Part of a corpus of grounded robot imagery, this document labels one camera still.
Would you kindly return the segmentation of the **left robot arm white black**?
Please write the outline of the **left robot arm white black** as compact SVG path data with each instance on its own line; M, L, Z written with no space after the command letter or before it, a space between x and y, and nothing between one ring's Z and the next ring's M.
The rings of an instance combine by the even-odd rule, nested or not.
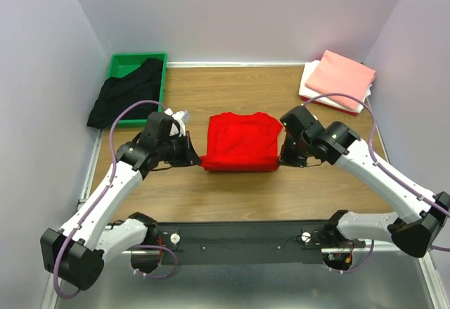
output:
M186 130L189 118L187 111L152 112L143 130L113 151L106 176L83 206L60 229L47 229L42 234L44 268L53 274L53 286L60 297L68 297L60 289L61 281L85 291L109 260L129 248L164 250L157 221L142 213L130 215L108 232L104 229L126 197L160 163L172 168L200 164Z

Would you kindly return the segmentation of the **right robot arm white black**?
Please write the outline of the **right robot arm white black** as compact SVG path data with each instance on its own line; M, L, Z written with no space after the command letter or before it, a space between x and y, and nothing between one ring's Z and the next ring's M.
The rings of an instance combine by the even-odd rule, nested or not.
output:
M358 214L337 211L321 230L328 245L370 239L394 244L422 258L449 217L449 194L416 184L371 150L357 132L342 122L324 127L305 106L281 117L286 136L279 163L305 168L309 158L335 165L358 178L382 197L390 213Z

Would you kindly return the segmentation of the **white folded t shirt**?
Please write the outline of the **white folded t shirt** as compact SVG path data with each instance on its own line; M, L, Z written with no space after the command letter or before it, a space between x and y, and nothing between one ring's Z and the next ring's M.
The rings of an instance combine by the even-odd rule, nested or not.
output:
M365 101L371 95L374 79L374 70L337 54L326 53L321 60L304 65L299 95L305 101L316 98L315 103L358 115L364 107L339 94Z

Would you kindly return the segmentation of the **pink folded t shirt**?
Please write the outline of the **pink folded t shirt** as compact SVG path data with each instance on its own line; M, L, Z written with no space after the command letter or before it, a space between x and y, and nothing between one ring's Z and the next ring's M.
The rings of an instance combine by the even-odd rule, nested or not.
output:
M364 101L374 79L375 70L326 50L305 87L318 94L340 93Z

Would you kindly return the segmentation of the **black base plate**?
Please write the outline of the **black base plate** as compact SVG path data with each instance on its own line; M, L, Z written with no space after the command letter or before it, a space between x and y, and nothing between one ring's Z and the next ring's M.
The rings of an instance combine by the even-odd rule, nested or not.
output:
M328 239L323 220L161 222L159 242L170 249L159 253L139 249L131 266L151 271L157 265L249 265L270 263L321 264L322 250L363 248L361 241Z

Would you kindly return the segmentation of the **aluminium frame rail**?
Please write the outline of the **aluminium frame rail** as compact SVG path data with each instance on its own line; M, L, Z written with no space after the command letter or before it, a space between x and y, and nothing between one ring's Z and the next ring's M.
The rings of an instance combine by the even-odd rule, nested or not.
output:
M365 243L352 253L355 272L321 264L161 265L163 279L131 269L125 251L88 291L64 300L48 288L43 308L447 308L430 256L392 244ZM322 250L323 258L331 250Z

